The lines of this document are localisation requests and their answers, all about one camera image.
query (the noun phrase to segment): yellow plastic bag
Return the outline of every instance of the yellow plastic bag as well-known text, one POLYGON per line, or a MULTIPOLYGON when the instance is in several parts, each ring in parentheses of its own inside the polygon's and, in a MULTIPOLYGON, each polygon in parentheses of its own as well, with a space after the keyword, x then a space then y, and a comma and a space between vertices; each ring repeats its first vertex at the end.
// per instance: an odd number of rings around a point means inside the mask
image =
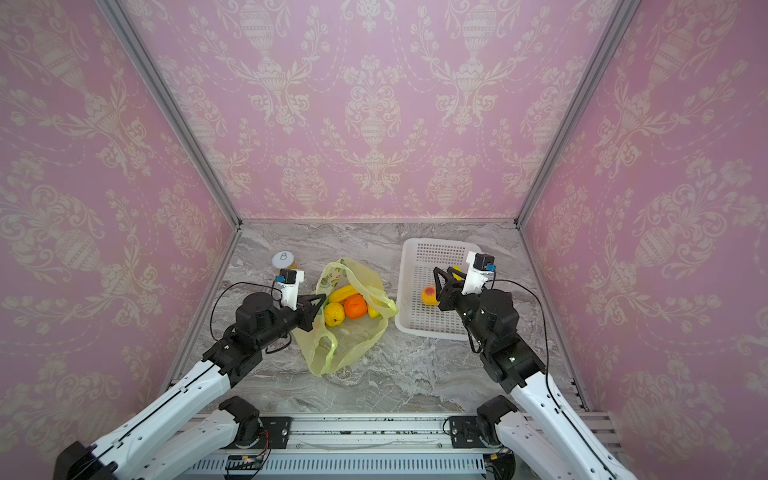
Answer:
POLYGON ((351 258, 342 258, 326 265, 315 293, 330 295, 337 288, 349 284, 381 316, 372 319, 366 314, 355 320, 346 319, 341 325, 328 327, 323 315, 328 303, 326 300, 315 317, 311 332, 301 329, 293 331, 306 364, 315 375, 333 373, 359 360, 379 341, 389 319, 397 313, 397 306, 387 297, 379 274, 351 258))

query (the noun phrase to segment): damask pattern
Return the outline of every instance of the damask pattern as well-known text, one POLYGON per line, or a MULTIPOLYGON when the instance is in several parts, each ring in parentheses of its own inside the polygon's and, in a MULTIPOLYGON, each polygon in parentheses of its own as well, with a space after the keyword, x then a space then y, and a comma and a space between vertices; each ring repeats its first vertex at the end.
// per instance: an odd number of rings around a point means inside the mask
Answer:
POLYGON ((515 217, 614 3, 124 0, 240 215, 316 220, 515 217))
POLYGON ((0 48, 0 454, 50 478, 157 395, 230 228, 95 3, 0 2, 0 48))
POLYGON ((525 231, 641 478, 765 478, 765 14, 642 2, 525 231))

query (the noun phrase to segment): basket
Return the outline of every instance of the basket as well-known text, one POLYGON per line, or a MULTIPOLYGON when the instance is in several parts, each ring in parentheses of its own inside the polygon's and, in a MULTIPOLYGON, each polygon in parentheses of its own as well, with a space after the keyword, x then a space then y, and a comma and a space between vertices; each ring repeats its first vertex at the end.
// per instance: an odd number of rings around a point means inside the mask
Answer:
POLYGON ((397 284, 395 325, 401 332, 438 339, 467 340, 467 332, 456 312, 441 312, 422 303, 422 290, 435 284, 433 270, 450 266, 468 269, 467 252, 479 252, 474 243, 436 238, 411 238, 402 245, 400 278, 397 284))

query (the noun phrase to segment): yellow lemon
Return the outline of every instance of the yellow lemon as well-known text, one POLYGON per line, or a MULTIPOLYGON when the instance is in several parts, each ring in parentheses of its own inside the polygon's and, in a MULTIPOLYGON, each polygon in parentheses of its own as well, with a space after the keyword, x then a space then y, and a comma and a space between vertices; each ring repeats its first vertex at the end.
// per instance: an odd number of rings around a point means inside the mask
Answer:
POLYGON ((344 314, 344 305, 337 302, 331 302, 326 305, 326 309, 323 311, 326 317, 327 326, 341 325, 346 315, 344 314))
POLYGON ((368 304, 368 316, 371 318, 376 318, 377 316, 381 315, 381 313, 375 311, 371 304, 368 304))

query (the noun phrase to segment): gray marble surface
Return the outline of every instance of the gray marble surface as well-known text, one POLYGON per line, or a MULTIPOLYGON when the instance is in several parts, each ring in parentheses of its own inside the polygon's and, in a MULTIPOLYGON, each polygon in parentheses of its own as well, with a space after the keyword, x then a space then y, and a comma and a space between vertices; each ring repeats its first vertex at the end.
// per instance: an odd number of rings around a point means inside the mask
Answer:
MULTIPOLYGON (((312 292, 328 262, 348 256, 379 273, 387 293, 395 299, 402 244, 418 237, 476 243, 495 256, 500 278, 515 280, 536 292, 511 223, 246 224, 219 292, 239 281, 270 284, 272 255, 290 250, 298 268, 306 272, 300 293, 312 292)), ((543 360, 544 329, 535 299, 517 287, 513 290, 509 283, 497 286, 514 292, 520 313, 518 331, 543 360)), ((243 298, 255 290, 236 286, 222 297, 214 313, 217 338, 234 321, 243 298)), ((548 328, 550 373, 570 396, 571 379, 560 346, 552 338, 554 327, 548 324, 548 328)), ((212 343, 208 325, 204 325, 187 368, 212 343)), ((474 411, 500 393, 503 391, 485 374, 467 342, 402 333, 391 319, 378 344, 351 366, 316 377, 294 342, 280 353, 264 356, 227 396, 242 396, 262 412, 441 412, 474 411)))

